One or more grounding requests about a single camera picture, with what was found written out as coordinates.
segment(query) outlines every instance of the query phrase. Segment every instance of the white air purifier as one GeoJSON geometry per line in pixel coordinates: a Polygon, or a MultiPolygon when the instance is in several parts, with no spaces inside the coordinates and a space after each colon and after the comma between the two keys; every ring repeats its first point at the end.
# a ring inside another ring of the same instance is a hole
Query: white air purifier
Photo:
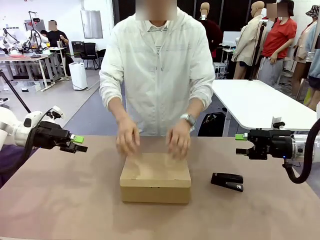
{"type": "Polygon", "coordinates": [[[76,91],[85,90],[88,87],[85,64],[73,62],[69,64],[73,89],[76,91]]]}

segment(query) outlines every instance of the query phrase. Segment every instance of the jacket zipper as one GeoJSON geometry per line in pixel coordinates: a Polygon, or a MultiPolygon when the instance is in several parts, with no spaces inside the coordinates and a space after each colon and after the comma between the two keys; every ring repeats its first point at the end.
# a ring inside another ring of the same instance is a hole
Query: jacket zipper
{"type": "Polygon", "coordinates": [[[159,113],[159,108],[160,108],[160,101],[159,101],[159,92],[160,92],[160,70],[162,70],[162,67],[160,68],[160,51],[157,53],[157,77],[156,77],[156,126],[157,126],[157,135],[160,134],[160,113],[159,113]]]}

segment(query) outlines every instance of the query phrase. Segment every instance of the white jacket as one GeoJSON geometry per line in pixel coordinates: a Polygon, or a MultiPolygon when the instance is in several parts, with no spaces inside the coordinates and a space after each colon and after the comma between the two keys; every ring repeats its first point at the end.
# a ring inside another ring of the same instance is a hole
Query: white jacket
{"type": "Polygon", "coordinates": [[[145,136],[165,136],[191,98],[206,109],[213,95],[215,71],[203,25],[178,8],[167,28],[158,54],[144,21],[133,15],[119,22],[101,66],[103,104],[122,99],[124,80],[127,112],[145,136]]]}
{"type": "Polygon", "coordinates": [[[245,62],[248,66],[252,66],[256,44],[260,34],[259,23],[262,18],[263,16],[260,14],[242,28],[240,39],[232,57],[233,62],[245,62]]]}

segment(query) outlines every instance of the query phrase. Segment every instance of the wristwatch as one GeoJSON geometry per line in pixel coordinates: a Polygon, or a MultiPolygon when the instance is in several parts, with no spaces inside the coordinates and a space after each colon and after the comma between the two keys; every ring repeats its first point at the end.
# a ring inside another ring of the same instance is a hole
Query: wristwatch
{"type": "Polygon", "coordinates": [[[192,115],[185,113],[185,114],[182,114],[180,119],[185,119],[188,123],[191,124],[190,132],[195,130],[195,125],[196,125],[197,120],[192,115]]]}

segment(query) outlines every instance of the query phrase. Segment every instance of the box lid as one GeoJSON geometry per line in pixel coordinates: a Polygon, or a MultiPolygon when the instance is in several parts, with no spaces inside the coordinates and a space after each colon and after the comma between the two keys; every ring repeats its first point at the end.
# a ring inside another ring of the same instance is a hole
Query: box lid
{"type": "Polygon", "coordinates": [[[127,157],[120,186],[190,188],[187,160],[173,159],[167,153],[142,153],[127,157]]]}

